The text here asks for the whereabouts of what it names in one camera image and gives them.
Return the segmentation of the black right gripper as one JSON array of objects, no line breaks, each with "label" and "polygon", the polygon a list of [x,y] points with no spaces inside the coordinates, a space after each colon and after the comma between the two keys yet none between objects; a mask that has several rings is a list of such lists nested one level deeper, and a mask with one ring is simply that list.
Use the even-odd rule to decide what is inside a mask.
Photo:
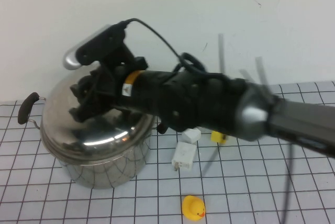
[{"label": "black right gripper", "polygon": [[81,104],[69,109],[72,118],[83,123],[113,109],[123,74],[122,63],[114,66],[103,64],[71,85],[73,95],[81,98]]}]

